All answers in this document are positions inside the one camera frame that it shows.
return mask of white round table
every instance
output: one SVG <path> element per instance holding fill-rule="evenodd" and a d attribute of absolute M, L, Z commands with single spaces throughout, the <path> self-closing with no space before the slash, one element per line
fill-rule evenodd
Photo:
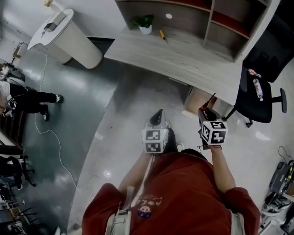
<path fill-rule="evenodd" d="M 42 35 L 51 17 L 41 25 L 32 37 L 28 50 L 36 47 L 62 64 L 74 58 L 86 68 L 97 67 L 103 58 L 102 53 L 72 21 L 74 11 L 65 9 L 63 12 L 66 17 L 52 32 Z"/>

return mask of desk surface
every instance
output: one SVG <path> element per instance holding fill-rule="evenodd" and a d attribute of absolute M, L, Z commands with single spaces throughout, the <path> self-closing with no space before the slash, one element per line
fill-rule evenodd
<path fill-rule="evenodd" d="M 203 48 L 202 40 L 173 28 L 163 28 L 167 45 L 154 29 L 149 35 L 125 28 L 105 54 L 106 58 L 155 71 L 197 87 L 234 105 L 242 65 L 231 56 Z"/>
<path fill-rule="evenodd" d="M 69 25 L 70 21 L 72 20 L 74 16 L 74 11 L 68 8 L 68 9 L 65 9 L 63 12 L 66 14 L 65 18 L 56 26 L 56 28 L 52 32 L 46 32 L 43 35 L 43 37 L 42 37 L 42 33 L 44 30 L 44 27 L 46 26 L 46 24 L 52 17 L 50 17 L 47 21 L 45 21 L 40 26 L 37 32 L 33 35 L 28 45 L 28 50 L 39 43 L 44 46 L 47 46 L 49 43 L 53 42 L 64 31 L 64 29 Z"/>

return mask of white cube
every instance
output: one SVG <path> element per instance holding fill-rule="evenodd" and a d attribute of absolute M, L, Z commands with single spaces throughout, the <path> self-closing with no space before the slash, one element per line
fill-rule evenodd
<path fill-rule="evenodd" d="M 226 141 L 228 126 L 226 122 L 203 122 L 201 137 L 208 145 L 222 145 Z"/>
<path fill-rule="evenodd" d="M 142 130 L 142 142 L 146 153 L 162 153 L 167 143 L 168 129 Z"/>

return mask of person in red shirt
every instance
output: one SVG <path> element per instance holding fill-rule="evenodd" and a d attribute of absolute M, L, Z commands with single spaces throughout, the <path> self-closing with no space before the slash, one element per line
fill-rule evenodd
<path fill-rule="evenodd" d="M 164 153 L 155 157 L 142 195 L 131 207 L 130 234 L 231 234 L 232 213 L 244 219 L 246 235 L 256 235 L 260 212 L 244 188 L 236 187 L 221 147 L 210 146 L 210 164 L 199 152 L 178 152 L 169 128 Z M 122 208 L 127 186 L 134 196 L 143 182 L 152 156 L 142 153 L 119 188 L 104 184 L 86 209 L 83 235 L 104 235 L 108 218 Z"/>

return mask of white table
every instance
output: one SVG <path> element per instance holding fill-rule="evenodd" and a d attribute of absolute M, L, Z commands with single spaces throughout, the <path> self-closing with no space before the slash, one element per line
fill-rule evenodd
<path fill-rule="evenodd" d="M 192 34 L 164 27 L 167 45 L 153 30 L 125 28 L 105 54 L 106 58 L 139 66 L 184 82 L 234 105 L 238 94 L 242 64 L 234 63 L 225 48 L 210 50 Z"/>
<path fill-rule="evenodd" d="M 43 29 L 51 17 L 41 25 L 32 37 L 28 50 L 35 46 L 62 64 L 73 57 L 86 68 L 97 67 L 103 58 L 102 53 L 74 24 L 73 10 L 65 9 L 63 12 L 66 17 L 52 32 L 46 32 L 42 36 Z"/>

